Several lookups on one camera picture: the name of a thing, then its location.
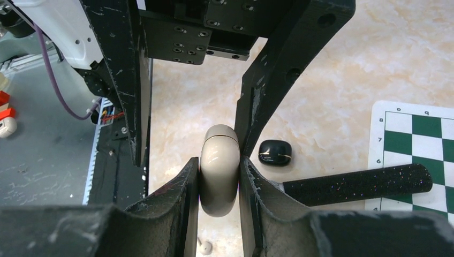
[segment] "beige marble surface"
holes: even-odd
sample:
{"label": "beige marble surface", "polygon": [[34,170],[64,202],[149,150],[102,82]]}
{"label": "beige marble surface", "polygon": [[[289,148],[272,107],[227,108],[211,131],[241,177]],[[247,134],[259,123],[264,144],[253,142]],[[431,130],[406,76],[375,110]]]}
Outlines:
{"label": "beige marble surface", "polygon": [[[311,178],[367,168],[370,112],[378,100],[454,108],[454,2],[357,0],[353,19],[295,83],[259,143],[283,139],[294,151],[286,168],[265,167],[272,180]],[[234,125],[247,62],[208,56],[202,66],[155,61],[150,191],[173,178],[215,124]],[[325,206],[361,209],[363,202]],[[199,236],[212,256],[242,256],[238,202],[223,218],[200,208]]]}

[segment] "white square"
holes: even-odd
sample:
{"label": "white square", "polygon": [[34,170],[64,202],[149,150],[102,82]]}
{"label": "white square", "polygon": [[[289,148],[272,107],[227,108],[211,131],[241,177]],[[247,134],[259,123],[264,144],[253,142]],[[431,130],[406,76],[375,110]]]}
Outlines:
{"label": "white square", "polygon": [[443,160],[443,140],[425,135],[412,135],[412,155]]}
{"label": "white square", "polygon": [[382,198],[381,210],[401,210],[401,211],[412,211],[413,205],[406,202],[399,202],[392,199]]}
{"label": "white square", "polygon": [[386,112],[384,129],[411,134],[413,132],[412,116],[409,114],[397,114],[395,112]]}
{"label": "white square", "polygon": [[406,165],[413,162],[413,157],[406,154],[398,154],[384,151],[383,167],[392,167],[398,165]]}
{"label": "white square", "polygon": [[448,213],[448,221],[451,223],[451,226],[454,226],[454,214]]}
{"label": "white square", "polygon": [[454,119],[441,119],[441,136],[454,140]]}
{"label": "white square", "polygon": [[443,162],[444,164],[444,184],[454,187],[454,163]]}
{"label": "white square", "polygon": [[413,204],[433,210],[447,212],[446,190],[443,185],[434,184],[427,193],[413,194]]}

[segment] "gray floor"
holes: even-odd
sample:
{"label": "gray floor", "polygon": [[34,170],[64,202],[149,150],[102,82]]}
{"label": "gray floor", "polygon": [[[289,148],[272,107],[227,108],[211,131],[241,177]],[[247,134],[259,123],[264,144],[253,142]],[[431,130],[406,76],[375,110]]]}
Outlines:
{"label": "gray floor", "polygon": [[[79,115],[95,97],[66,63],[52,66],[64,98]],[[6,72],[18,130],[0,139],[0,206],[80,205],[95,126],[71,117],[59,103],[42,60]]]}

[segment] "glossy beige capsule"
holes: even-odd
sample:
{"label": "glossy beige capsule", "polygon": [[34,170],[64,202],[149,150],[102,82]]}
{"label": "glossy beige capsule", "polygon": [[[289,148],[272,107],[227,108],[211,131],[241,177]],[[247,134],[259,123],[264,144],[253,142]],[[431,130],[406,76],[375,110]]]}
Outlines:
{"label": "glossy beige capsule", "polygon": [[200,203],[212,217],[227,215],[237,196],[240,149],[235,131],[215,125],[205,135],[200,156]]}

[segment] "green and white chessboard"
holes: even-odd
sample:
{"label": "green and white chessboard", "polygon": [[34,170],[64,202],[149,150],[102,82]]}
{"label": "green and white chessboard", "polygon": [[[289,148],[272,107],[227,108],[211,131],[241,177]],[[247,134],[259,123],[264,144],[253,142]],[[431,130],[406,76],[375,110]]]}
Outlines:
{"label": "green and white chessboard", "polygon": [[433,187],[420,193],[366,201],[367,210],[429,210],[454,225],[454,109],[376,102],[372,109],[369,169],[420,163]]}

